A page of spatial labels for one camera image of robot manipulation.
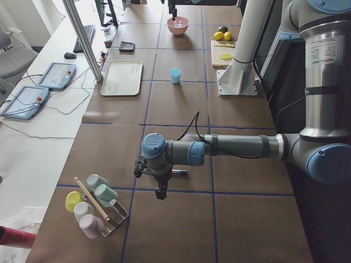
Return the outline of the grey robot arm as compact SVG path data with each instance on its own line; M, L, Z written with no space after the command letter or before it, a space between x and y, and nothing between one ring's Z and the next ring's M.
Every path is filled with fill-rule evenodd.
M166 198L175 165L200 166L207 155L277 158L323 184L350 180L350 1L284 1L280 35L305 44L303 129L275 136L185 131L175 140L149 134L141 142L134 176L152 176L158 199Z

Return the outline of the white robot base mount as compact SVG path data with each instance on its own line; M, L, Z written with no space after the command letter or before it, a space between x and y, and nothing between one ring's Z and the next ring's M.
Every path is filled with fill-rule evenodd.
M256 96L253 60L273 0L247 1L233 61L217 71L219 95Z

